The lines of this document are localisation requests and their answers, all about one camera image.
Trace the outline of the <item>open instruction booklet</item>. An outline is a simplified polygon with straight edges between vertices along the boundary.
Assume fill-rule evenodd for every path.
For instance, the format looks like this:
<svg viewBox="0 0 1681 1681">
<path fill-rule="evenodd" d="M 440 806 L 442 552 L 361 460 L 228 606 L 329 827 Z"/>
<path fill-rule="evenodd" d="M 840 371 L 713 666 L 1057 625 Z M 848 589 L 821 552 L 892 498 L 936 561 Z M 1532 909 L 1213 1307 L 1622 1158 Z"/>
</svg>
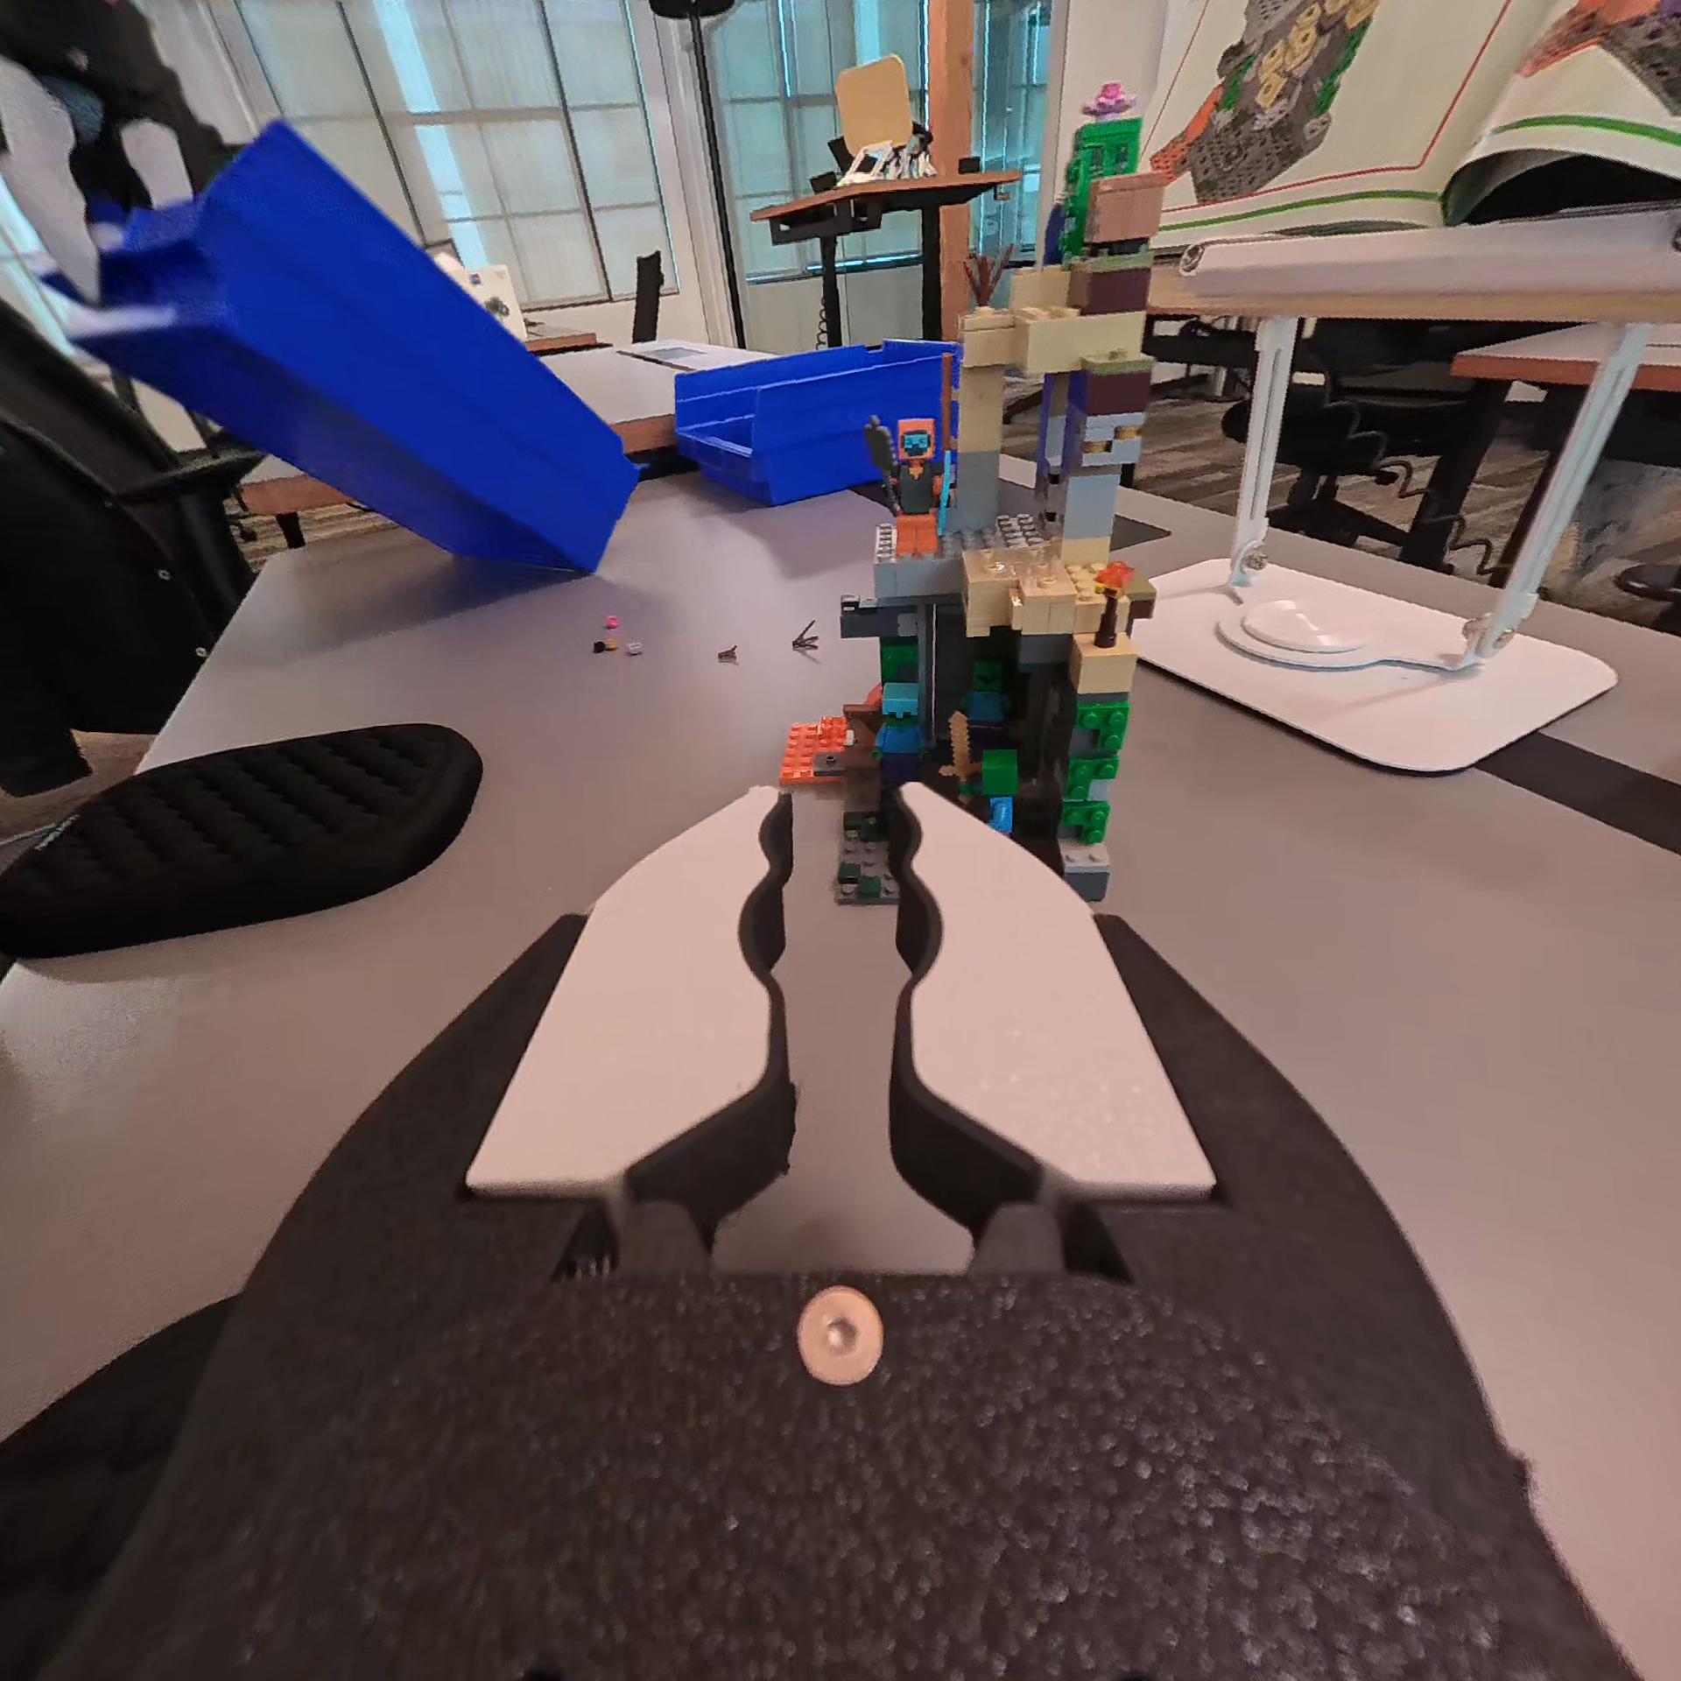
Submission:
<svg viewBox="0 0 1681 1681">
<path fill-rule="evenodd" d="M 1141 147 L 1166 251 L 1676 202 L 1679 4 L 1200 4 Z"/>
</svg>

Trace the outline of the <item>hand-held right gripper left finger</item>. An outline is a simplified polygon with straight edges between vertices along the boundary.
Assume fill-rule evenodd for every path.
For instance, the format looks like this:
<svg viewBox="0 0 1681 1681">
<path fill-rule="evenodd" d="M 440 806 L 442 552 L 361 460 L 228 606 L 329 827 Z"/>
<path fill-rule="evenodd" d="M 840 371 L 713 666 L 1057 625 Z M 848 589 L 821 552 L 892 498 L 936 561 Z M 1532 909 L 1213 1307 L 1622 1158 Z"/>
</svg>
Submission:
<svg viewBox="0 0 1681 1681">
<path fill-rule="evenodd" d="M 767 787 L 599 897 L 466 1173 L 478 1196 L 679 1204 L 710 1238 L 788 1166 L 793 800 Z"/>
</svg>

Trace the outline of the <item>orange toy minifigure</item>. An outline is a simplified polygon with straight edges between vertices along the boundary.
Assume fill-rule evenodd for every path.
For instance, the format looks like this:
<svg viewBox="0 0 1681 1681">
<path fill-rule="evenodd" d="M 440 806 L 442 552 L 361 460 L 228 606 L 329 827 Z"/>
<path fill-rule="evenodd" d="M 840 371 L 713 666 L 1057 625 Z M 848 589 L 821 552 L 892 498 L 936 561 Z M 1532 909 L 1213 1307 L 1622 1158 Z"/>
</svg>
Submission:
<svg viewBox="0 0 1681 1681">
<path fill-rule="evenodd" d="M 902 418 L 894 430 L 877 417 L 864 424 L 866 449 L 892 514 L 896 561 L 939 554 L 949 474 L 942 453 L 934 449 L 934 432 L 930 418 Z"/>
</svg>

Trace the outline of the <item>wooden pillar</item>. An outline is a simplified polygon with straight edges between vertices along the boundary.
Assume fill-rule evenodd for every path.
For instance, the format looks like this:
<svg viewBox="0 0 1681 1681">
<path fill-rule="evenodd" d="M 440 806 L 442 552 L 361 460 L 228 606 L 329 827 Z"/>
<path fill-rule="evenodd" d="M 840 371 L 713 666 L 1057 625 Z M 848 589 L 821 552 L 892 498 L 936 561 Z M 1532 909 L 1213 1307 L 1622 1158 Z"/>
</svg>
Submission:
<svg viewBox="0 0 1681 1681">
<path fill-rule="evenodd" d="M 954 178 L 975 138 L 975 3 L 926 4 L 926 125 L 940 178 Z M 969 307 L 965 263 L 971 257 L 969 205 L 939 211 L 939 327 L 928 338 L 954 340 Z"/>
</svg>

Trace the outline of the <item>blue plastic bin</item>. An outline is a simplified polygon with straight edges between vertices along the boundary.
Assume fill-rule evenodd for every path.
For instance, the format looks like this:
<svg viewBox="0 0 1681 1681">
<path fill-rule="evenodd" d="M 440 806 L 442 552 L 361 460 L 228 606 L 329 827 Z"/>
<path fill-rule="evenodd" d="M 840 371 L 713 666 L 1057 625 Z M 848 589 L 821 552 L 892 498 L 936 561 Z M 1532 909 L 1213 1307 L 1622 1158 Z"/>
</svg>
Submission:
<svg viewBox="0 0 1681 1681">
<path fill-rule="evenodd" d="M 599 412 L 282 120 L 101 255 L 78 348 L 475 561 L 591 575 L 638 485 Z"/>
<path fill-rule="evenodd" d="M 934 418 L 944 363 L 959 369 L 961 347 L 887 340 L 685 371 L 679 451 L 709 483 L 767 507 L 881 491 L 866 422 Z"/>
</svg>

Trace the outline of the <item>beige flat panel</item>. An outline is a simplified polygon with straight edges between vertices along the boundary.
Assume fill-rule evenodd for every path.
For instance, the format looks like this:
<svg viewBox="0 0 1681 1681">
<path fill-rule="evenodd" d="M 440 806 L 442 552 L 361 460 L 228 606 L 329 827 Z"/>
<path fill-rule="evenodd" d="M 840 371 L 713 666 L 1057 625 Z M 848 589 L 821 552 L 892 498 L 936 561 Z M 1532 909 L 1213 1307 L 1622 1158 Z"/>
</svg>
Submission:
<svg viewBox="0 0 1681 1681">
<path fill-rule="evenodd" d="M 840 70 L 832 94 L 850 154 L 910 144 L 910 84 L 901 57 L 887 54 Z"/>
</svg>

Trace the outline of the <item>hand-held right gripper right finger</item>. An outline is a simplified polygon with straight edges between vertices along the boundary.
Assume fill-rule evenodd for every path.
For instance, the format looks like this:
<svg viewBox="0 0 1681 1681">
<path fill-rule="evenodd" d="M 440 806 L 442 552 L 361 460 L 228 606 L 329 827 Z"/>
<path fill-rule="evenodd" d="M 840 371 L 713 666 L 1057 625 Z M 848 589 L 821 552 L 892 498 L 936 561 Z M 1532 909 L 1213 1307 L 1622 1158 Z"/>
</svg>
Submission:
<svg viewBox="0 0 1681 1681">
<path fill-rule="evenodd" d="M 969 1270 L 1102 1270 L 1109 1219 L 1217 1208 L 1217 1174 L 1099 918 L 1016 841 L 924 785 L 890 816 L 898 1176 Z"/>
</svg>

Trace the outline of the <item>white book stand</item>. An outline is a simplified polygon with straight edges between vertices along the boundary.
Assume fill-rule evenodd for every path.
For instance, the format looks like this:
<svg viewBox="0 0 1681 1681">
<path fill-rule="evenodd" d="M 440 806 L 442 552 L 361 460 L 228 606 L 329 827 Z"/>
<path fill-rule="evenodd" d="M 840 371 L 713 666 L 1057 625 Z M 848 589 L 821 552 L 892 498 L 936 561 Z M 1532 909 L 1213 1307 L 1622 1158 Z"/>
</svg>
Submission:
<svg viewBox="0 0 1681 1681">
<path fill-rule="evenodd" d="M 1446 773 L 1614 687 L 1610 666 L 1520 632 L 1551 554 L 1638 372 L 1678 322 L 1678 205 L 1504 224 L 1204 243 L 1188 304 L 1259 321 L 1252 427 L 1229 556 L 1161 576 L 1142 663 L 1362 762 Z M 1269 491 L 1300 321 L 1610 327 L 1503 593 L 1457 620 L 1293 570 L 1269 554 Z"/>
</svg>

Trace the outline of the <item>black floor lamp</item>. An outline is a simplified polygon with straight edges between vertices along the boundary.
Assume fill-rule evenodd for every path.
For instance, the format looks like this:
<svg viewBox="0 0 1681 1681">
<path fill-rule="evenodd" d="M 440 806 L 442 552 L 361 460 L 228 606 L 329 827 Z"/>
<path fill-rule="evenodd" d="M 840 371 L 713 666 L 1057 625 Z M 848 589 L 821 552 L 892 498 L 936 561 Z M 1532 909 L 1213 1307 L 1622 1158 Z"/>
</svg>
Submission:
<svg viewBox="0 0 1681 1681">
<path fill-rule="evenodd" d="M 743 277 L 733 223 L 727 150 L 723 143 L 723 112 L 717 77 L 710 65 L 710 36 L 730 3 L 651 3 L 658 20 L 658 42 L 665 75 L 665 97 L 679 141 L 683 171 L 704 171 L 707 220 L 693 202 L 689 206 L 690 239 L 697 259 L 719 278 L 719 291 L 729 327 L 727 345 L 747 348 L 751 343 Z"/>
</svg>

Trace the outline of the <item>glass window wall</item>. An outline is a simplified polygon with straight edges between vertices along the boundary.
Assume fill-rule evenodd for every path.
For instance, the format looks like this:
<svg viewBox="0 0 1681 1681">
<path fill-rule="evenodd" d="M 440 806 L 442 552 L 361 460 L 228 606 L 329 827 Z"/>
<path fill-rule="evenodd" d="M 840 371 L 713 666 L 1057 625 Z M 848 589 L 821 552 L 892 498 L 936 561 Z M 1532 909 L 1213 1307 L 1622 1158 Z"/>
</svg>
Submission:
<svg viewBox="0 0 1681 1681">
<path fill-rule="evenodd" d="M 697 259 L 704 171 L 680 165 L 646 4 L 140 4 L 194 108 L 246 141 L 289 120 L 390 220 L 504 266 L 551 331 L 610 343 L 660 251 L 660 328 L 727 345 Z M 816 243 L 751 212 L 804 195 L 840 134 L 835 78 L 896 54 L 926 111 L 926 4 L 734 4 L 710 36 L 749 348 L 821 348 Z"/>
</svg>

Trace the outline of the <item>toy brick tower model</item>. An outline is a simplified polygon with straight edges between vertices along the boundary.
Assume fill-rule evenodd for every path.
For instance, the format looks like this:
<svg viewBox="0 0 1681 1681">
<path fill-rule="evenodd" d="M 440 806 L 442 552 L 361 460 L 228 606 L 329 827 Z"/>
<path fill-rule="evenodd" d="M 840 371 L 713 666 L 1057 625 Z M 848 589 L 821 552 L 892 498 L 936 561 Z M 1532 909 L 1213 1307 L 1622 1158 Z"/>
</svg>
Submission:
<svg viewBox="0 0 1681 1681">
<path fill-rule="evenodd" d="M 1134 104 L 1118 82 L 1085 104 L 1057 239 L 1043 264 L 1015 272 L 1004 304 L 995 304 L 1002 264 L 969 261 L 975 307 L 932 418 L 949 474 L 939 554 L 896 561 L 888 507 L 875 534 L 875 595 L 847 596 L 838 623 L 843 636 L 875 642 L 877 684 L 840 717 L 790 729 L 783 785 L 845 792 L 832 877 L 843 905 L 898 899 L 894 792 L 924 785 L 963 808 L 940 767 L 975 659 L 1010 666 L 1022 779 L 1006 836 L 1083 900 L 1097 905 L 1109 888 L 1107 827 L 1138 660 L 1128 629 L 1154 602 L 1127 562 L 1124 629 L 1115 649 L 1092 647 L 1095 572 L 1122 561 L 1117 496 L 1142 453 L 1152 369 L 1142 331 L 1166 178 L 1141 169 Z M 919 684 L 926 748 L 919 780 L 884 789 L 873 744 L 881 687 L 894 680 Z"/>
</svg>

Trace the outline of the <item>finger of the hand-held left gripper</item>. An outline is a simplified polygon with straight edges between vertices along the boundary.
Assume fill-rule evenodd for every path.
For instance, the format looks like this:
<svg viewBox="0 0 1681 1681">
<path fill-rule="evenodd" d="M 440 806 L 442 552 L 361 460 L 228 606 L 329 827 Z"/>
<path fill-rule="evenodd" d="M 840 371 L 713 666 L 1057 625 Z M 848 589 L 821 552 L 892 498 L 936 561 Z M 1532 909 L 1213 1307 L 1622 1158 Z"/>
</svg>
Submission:
<svg viewBox="0 0 1681 1681">
<path fill-rule="evenodd" d="M 2 175 L 6 188 L 75 296 L 101 302 L 101 259 L 71 159 L 105 126 L 101 97 L 78 77 L 40 78 L 2 66 Z"/>
<path fill-rule="evenodd" d="M 184 205 L 203 190 L 203 125 L 198 119 L 117 119 L 118 211 Z"/>
</svg>

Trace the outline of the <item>wooden standing desk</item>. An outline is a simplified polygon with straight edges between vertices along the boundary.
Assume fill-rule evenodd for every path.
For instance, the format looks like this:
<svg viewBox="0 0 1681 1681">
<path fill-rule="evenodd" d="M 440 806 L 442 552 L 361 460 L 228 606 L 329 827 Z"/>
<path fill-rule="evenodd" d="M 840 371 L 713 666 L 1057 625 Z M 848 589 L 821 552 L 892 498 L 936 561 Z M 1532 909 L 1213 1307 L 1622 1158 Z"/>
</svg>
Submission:
<svg viewBox="0 0 1681 1681">
<path fill-rule="evenodd" d="M 873 178 L 756 208 L 751 223 L 767 224 L 775 246 L 814 240 L 821 248 L 827 347 L 845 345 L 838 315 L 836 243 L 870 233 L 890 214 L 919 214 L 921 338 L 942 340 L 942 219 L 982 196 L 1002 196 L 1018 184 L 1018 171 L 959 171 L 950 177 Z"/>
</svg>

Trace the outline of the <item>wooden top office desk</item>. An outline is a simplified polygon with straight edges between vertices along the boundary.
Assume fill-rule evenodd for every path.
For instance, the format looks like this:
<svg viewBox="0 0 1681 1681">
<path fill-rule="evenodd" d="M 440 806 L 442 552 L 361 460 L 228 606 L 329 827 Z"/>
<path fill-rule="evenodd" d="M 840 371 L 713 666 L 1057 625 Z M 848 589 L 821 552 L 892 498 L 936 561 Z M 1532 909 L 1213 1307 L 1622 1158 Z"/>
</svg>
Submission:
<svg viewBox="0 0 1681 1681">
<path fill-rule="evenodd" d="M 1385 551 L 1414 569 L 1503 582 L 1538 525 L 1543 494 L 1562 468 L 1568 432 L 1609 363 L 1610 343 L 1609 327 L 1305 327 L 1293 385 L 1333 380 L 1345 392 L 1425 392 L 1443 402 L 1436 453 L 1406 458 L 1408 483 L 1352 477 L 1337 486 L 1338 501 L 1405 529 L 1405 542 L 1359 538 L 1343 549 Z M 1273 509 L 1295 481 L 1297 468 L 1275 467 Z M 1650 328 L 1541 593 L 1604 617 L 1678 620 L 1678 327 Z"/>
</svg>

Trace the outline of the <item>black office chair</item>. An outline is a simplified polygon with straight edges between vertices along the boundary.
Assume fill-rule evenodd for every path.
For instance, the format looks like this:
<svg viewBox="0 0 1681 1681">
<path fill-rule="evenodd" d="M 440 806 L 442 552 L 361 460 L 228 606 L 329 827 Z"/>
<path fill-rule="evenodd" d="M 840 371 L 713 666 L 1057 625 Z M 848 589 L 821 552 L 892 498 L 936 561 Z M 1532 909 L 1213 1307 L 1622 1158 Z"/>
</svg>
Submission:
<svg viewBox="0 0 1681 1681">
<path fill-rule="evenodd" d="M 178 455 L 2 307 L 2 787 L 91 774 L 81 732 L 157 735 L 251 591 L 224 512 L 262 460 Z"/>
<path fill-rule="evenodd" d="M 1286 501 L 1269 512 L 1270 526 L 1340 546 L 1361 538 L 1403 544 L 1405 529 L 1338 501 L 1338 483 L 1408 483 L 1406 458 L 1436 453 L 1441 415 L 1443 402 L 1425 392 L 1345 392 L 1333 380 L 1290 385 L 1275 462 L 1297 468 L 1297 478 Z"/>
</svg>

